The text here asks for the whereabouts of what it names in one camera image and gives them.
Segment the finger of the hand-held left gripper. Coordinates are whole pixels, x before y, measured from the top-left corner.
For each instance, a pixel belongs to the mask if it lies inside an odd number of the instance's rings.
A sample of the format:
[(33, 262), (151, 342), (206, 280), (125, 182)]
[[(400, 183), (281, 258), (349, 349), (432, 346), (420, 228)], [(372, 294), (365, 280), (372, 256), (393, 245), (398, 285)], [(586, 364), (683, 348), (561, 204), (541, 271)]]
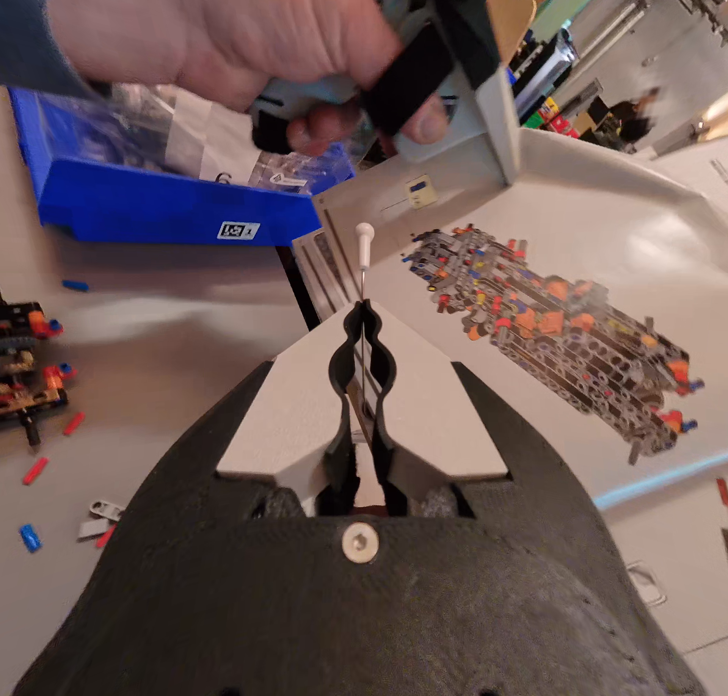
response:
[(512, 186), (521, 170), (521, 127), (505, 66), (475, 91), (475, 102), (505, 185)]

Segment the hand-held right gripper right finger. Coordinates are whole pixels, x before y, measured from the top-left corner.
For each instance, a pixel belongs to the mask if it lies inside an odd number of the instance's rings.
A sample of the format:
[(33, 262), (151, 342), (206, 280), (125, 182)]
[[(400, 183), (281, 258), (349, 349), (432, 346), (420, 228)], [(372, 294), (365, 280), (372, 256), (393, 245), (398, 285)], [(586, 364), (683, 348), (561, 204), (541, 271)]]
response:
[(498, 481), (509, 469), (454, 363), (379, 303), (366, 302), (379, 396), (371, 452), (390, 508), (436, 489)]

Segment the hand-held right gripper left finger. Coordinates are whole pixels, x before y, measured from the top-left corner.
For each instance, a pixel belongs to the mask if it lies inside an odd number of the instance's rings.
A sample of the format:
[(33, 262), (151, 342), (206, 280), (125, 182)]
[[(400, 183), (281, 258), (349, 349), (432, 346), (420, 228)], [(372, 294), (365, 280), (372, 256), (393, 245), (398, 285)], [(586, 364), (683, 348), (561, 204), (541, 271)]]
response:
[(362, 311), (360, 302), (341, 309), (275, 358), (218, 475), (290, 489), (308, 513), (321, 494), (351, 506), (358, 477), (347, 388)]

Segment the lego instruction booklet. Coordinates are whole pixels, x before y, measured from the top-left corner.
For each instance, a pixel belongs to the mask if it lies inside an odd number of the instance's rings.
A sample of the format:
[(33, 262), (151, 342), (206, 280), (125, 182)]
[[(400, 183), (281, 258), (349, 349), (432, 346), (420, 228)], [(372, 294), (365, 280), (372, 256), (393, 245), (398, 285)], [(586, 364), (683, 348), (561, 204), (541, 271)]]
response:
[(314, 199), (293, 243), (320, 318), (359, 291), (475, 373), (605, 515), (629, 579), (726, 694), (726, 211), (645, 165), (521, 132), (509, 186), (481, 138)]

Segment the white-headed metal pin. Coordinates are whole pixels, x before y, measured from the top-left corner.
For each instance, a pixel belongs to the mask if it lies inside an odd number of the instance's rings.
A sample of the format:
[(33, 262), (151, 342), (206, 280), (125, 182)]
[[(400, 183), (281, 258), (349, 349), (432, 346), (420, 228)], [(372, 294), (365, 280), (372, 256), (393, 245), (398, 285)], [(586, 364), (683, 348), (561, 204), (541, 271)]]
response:
[(365, 301), (367, 298), (366, 275), (370, 269), (371, 246), (375, 237), (375, 229), (368, 222), (361, 222), (355, 228), (355, 236), (358, 251), (360, 299)]

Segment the partly built lego model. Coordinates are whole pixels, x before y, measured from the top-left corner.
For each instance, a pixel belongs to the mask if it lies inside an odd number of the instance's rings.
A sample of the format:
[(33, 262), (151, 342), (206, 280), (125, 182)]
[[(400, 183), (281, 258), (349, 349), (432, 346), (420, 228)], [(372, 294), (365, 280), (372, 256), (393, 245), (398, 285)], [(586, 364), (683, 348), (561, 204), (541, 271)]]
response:
[(62, 332), (38, 302), (1, 298), (1, 421), (21, 426), (34, 452), (41, 446), (39, 418), (68, 406), (66, 382), (77, 373), (66, 363), (41, 364), (43, 345)]

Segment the person's left hand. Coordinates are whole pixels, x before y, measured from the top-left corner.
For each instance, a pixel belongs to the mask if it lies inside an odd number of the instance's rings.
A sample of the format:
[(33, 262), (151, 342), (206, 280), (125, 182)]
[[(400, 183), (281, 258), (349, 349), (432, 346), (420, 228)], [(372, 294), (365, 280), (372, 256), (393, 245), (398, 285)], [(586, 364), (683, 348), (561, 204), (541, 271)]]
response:
[(403, 52), (375, 0), (47, 0), (86, 80), (174, 84), (247, 111), (271, 78), (370, 90)]

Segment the stack of coloured boxes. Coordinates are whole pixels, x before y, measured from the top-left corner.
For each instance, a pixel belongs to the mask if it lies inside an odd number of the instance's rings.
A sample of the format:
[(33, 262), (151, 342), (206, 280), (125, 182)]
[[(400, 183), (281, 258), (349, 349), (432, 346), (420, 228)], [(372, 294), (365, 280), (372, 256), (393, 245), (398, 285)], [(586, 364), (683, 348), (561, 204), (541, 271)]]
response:
[(574, 127), (574, 123), (564, 116), (551, 96), (543, 100), (533, 113), (526, 118), (523, 127), (546, 130), (576, 139), (580, 138), (580, 132)]

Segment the wooden chair back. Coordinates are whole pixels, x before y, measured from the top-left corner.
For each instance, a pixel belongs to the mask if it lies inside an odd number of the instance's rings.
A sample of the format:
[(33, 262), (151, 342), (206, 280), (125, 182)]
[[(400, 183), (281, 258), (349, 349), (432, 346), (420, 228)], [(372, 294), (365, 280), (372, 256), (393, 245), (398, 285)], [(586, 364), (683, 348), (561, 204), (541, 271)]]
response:
[(508, 65), (530, 28), (537, 4), (534, 0), (487, 0), (486, 6), (501, 63)]

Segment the clear plastic parts bag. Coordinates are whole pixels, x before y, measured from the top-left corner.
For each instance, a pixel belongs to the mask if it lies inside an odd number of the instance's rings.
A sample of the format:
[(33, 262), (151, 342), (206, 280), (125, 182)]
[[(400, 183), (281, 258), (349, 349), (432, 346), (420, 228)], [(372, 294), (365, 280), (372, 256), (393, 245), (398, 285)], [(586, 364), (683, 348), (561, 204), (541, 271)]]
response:
[(261, 151), (252, 121), (171, 85), (115, 85), (109, 100), (37, 94), (61, 155), (190, 179), (255, 187)]
[(261, 152), (248, 186), (260, 190), (314, 196), (355, 177), (350, 156), (332, 143), (319, 156)]

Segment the blue plastic bin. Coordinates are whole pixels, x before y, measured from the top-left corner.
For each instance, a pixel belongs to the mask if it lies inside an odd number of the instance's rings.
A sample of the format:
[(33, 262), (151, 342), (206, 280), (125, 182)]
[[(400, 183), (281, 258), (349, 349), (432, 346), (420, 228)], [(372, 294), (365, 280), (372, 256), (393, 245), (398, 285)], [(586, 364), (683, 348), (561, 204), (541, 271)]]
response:
[(9, 89), (39, 222), (93, 243), (290, 246), (320, 229), (312, 196), (81, 160), (50, 146), (38, 92)]

